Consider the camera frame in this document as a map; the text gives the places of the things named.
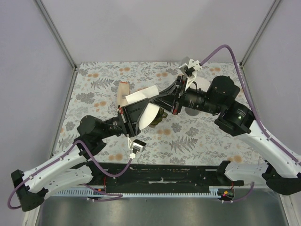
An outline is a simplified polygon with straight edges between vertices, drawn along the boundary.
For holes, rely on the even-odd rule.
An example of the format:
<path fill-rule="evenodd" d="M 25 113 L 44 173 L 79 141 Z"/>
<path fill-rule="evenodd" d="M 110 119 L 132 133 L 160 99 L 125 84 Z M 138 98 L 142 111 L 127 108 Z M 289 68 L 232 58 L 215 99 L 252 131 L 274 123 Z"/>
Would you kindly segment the orange coffee filter pack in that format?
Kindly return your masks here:
<path fill-rule="evenodd" d="M 130 94 L 129 83 L 121 81 L 117 89 L 117 108 L 128 105 L 126 96 Z"/>

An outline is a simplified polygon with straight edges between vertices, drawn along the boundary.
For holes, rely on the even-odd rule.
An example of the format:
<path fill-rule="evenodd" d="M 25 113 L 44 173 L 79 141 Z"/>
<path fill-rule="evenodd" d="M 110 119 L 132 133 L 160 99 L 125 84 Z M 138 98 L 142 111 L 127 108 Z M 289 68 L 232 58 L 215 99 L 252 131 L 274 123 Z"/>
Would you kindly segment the grey glass carafe wooden collar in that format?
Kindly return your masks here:
<path fill-rule="evenodd" d="M 186 112 L 189 116 L 197 116 L 197 115 L 200 113 L 199 110 L 191 109 L 191 108 L 188 108 L 188 107 L 185 108 L 185 112 Z"/>

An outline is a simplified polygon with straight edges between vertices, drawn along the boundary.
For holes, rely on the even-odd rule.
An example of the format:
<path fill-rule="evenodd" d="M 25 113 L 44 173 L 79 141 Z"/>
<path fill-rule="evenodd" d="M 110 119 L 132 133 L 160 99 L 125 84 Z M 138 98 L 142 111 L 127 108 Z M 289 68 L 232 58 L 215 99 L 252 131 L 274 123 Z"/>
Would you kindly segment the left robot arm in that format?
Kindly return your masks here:
<path fill-rule="evenodd" d="M 105 138 L 125 135 L 137 136 L 142 128 L 142 117 L 149 105 L 146 97 L 118 109 L 116 117 L 102 121 L 91 115 L 84 116 L 77 128 L 79 137 L 61 154 L 56 154 L 43 164 L 28 170 L 11 173 L 14 190 L 8 198 L 8 208 L 31 211 L 40 206 L 48 197 L 71 186 L 89 182 L 98 185 L 103 175 L 111 178 L 122 176 L 129 168 L 136 153 L 145 143 L 134 140 L 130 145 L 130 159 L 124 169 L 115 174 L 106 171 L 95 159 L 105 147 Z"/>

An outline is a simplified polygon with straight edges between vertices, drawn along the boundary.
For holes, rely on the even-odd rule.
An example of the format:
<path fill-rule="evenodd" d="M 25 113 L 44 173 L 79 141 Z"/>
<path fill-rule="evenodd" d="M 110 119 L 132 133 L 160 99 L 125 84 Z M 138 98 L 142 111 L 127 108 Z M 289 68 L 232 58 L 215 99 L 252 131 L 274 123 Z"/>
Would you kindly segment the green glass dripper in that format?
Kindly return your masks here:
<path fill-rule="evenodd" d="M 165 112 L 165 110 L 163 108 L 160 108 L 155 119 L 150 123 L 149 127 L 151 127 L 151 128 L 156 127 L 167 116 L 168 116 L 168 114 Z"/>

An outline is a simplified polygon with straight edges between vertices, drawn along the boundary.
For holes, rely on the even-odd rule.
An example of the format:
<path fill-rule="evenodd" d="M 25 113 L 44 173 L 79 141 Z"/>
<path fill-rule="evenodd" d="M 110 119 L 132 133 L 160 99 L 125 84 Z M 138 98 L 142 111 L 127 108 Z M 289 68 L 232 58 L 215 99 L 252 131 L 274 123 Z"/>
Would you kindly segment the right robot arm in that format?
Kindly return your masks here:
<path fill-rule="evenodd" d="M 266 184 L 282 195 L 292 195 L 301 190 L 301 167 L 285 154 L 270 138 L 265 138 L 254 113 L 235 100 L 240 88 L 227 76 L 217 76 L 207 91 L 186 87 L 187 79 L 178 76 L 175 82 L 150 102 L 177 115 L 182 107 L 216 115 L 219 129 L 240 139 L 265 160 L 262 164 L 237 164 L 222 161 L 215 174 L 220 185 L 236 186 L 248 182 Z"/>

